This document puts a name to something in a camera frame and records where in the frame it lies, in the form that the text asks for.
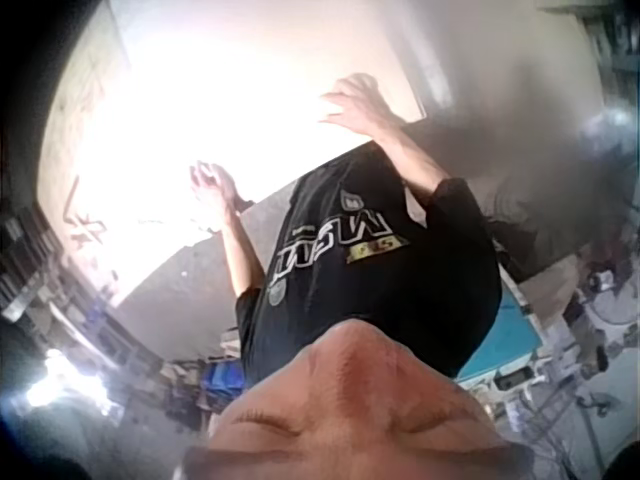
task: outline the eye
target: eye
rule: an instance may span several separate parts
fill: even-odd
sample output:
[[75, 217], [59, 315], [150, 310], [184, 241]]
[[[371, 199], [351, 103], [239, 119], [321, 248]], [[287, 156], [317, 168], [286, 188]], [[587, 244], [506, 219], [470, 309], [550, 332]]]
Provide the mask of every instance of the eye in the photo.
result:
[[293, 428], [291, 422], [287, 419], [270, 415], [265, 412], [249, 410], [240, 415], [233, 422], [234, 424], [241, 423], [253, 423], [257, 425], [261, 425], [267, 428], [271, 428], [273, 430], [279, 431], [279, 433], [283, 433], [289, 436], [298, 436], [300, 435], [300, 431]]

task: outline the man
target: man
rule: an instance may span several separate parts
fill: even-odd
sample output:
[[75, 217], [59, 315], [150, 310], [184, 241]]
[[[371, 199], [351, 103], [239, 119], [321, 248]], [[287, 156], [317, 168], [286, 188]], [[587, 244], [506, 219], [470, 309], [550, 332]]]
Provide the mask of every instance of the man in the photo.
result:
[[[300, 180], [265, 275], [219, 168], [193, 171], [221, 219], [250, 386], [188, 478], [513, 478], [529, 460], [455, 377], [501, 282], [466, 184], [403, 132], [375, 79], [339, 80], [326, 122], [365, 145]], [[427, 228], [407, 213], [407, 186]]]

